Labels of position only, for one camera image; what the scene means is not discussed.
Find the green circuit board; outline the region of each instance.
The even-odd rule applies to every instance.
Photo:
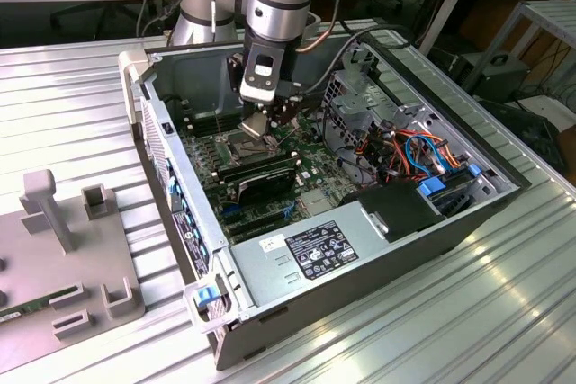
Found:
[[[341,199],[358,190],[358,185],[337,164],[337,159],[315,137],[313,121],[299,116],[295,121],[273,129],[269,137],[256,140],[240,129],[195,137],[180,132],[184,148],[193,163],[214,213],[231,243],[309,218],[337,207]],[[237,182],[218,181],[214,173],[257,163],[252,173],[265,172],[268,160],[295,152],[296,179],[293,188],[279,196],[239,206],[234,200]]]

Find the slotted aluminum surface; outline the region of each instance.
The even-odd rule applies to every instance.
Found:
[[[576,47],[576,2],[526,2],[520,13],[556,38]]]
[[[147,305],[142,319],[0,382],[576,382],[574,190],[413,49],[396,55],[532,189],[452,253],[216,371],[180,300],[182,279],[125,119],[116,58],[138,46],[123,40],[0,53],[0,211],[18,208],[21,172],[33,167],[51,167],[59,198],[88,184],[112,187]],[[392,73],[382,78],[410,99]],[[0,333],[5,355],[1,344]]]

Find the motherboard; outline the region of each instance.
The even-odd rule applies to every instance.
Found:
[[[182,129],[180,138],[232,244],[333,209],[360,188],[362,172],[351,178],[304,115],[263,138],[213,122],[215,133]]]

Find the power supply label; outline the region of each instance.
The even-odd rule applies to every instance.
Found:
[[[285,239],[306,279],[314,280],[358,259],[334,220]]]

